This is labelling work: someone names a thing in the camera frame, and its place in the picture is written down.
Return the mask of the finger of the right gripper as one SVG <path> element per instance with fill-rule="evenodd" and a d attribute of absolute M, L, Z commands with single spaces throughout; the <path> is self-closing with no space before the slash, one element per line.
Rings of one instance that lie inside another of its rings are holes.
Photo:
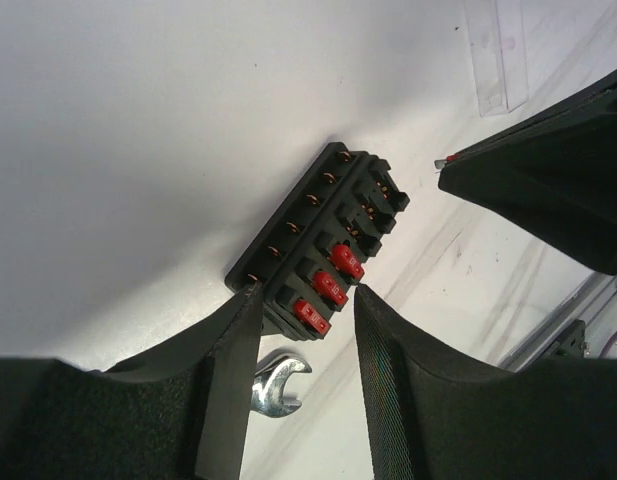
<path fill-rule="evenodd" d="M 617 274 L 617 69 L 450 156 L 440 190 Z"/>

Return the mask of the black fuse box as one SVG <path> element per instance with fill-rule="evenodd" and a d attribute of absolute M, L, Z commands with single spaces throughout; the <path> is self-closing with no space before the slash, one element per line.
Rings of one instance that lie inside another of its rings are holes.
<path fill-rule="evenodd" d="M 409 202 L 387 160 L 331 142 L 236 261 L 225 284 L 234 292 L 261 285 L 263 335 L 322 340 Z"/>

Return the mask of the red blade fuse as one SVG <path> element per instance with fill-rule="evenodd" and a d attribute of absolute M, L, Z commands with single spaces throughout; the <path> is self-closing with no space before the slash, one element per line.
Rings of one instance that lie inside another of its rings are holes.
<path fill-rule="evenodd" d="M 453 155 L 449 155 L 444 159 L 437 159 L 434 161 L 434 167 L 437 170 L 442 170 L 444 169 L 448 164 L 450 164 L 451 162 L 453 162 L 454 160 L 458 159 L 458 155 L 457 154 L 453 154 Z"/>

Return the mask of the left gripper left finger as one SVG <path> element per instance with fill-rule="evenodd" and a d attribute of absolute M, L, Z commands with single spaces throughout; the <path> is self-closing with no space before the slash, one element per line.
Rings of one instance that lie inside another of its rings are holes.
<path fill-rule="evenodd" d="M 250 284 L 199 323 L 123 360 L 106 377 L 138 387 L 140 453 L 175 479 L 236 479 L 263 319 Z"/>

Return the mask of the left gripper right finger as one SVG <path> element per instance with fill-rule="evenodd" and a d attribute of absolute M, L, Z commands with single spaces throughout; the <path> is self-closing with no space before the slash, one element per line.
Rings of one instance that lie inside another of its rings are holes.
<path fill-rule="evenodd" d="M 377 479 L 511 479 L 518 472 L 509 372 L 401 317 L 368 286 L 354 297 L 355 337 Z"/>

